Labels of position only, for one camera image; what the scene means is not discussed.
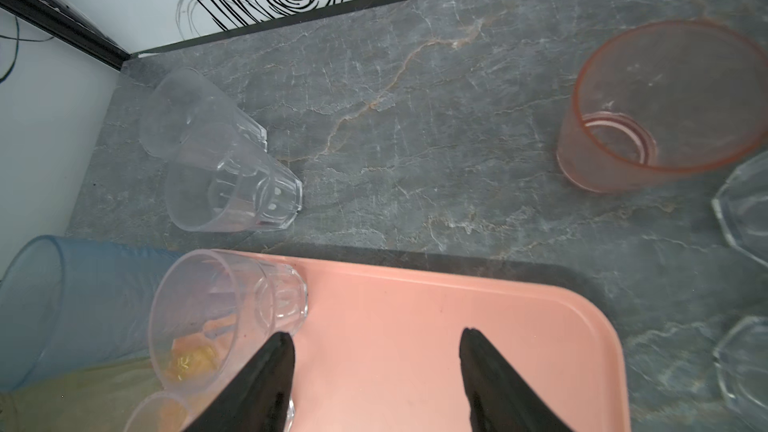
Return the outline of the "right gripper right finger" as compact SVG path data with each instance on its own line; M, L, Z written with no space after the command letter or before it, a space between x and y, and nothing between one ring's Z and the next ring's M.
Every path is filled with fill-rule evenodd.
M481 331L463 330L459 358L473 431L570 429Z

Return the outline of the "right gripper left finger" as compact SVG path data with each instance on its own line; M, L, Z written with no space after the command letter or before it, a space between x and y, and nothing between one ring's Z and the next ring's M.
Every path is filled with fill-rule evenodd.
M290 334L274 333L187 431L283 431L295 371Z

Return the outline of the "clear faceted glass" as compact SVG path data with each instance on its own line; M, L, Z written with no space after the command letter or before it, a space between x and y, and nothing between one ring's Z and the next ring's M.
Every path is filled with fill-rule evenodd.
M149 351L163 387L191 397L221 388L275 332L295 335L308 286L291 266L233 251L179 258L157 289Z

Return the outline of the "pink plastic tray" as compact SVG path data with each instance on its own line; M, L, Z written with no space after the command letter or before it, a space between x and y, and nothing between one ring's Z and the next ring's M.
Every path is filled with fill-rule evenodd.
M627 431L616 330L549 285L285 257L308 287L294 335L296 431L466 431L459 347L481 331L576 431Z

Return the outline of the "yellow plastic cup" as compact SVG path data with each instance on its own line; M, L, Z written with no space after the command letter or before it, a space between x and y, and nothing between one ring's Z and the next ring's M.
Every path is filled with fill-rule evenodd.
M1 394L3 431L183 431L194 412L149 359L80 369Z

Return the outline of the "blue plastic cup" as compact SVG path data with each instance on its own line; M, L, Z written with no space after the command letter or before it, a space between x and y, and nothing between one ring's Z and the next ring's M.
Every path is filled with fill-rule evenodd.
M1 389L145 352L155 292L180 256L52 235L32 239L1 280Z

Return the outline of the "clear cup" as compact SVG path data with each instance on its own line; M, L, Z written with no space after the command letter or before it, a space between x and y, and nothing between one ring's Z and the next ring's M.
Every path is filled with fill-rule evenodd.
M188 232L284 230L302 199L290 169L224 123L195 128L167 166L166 210Z

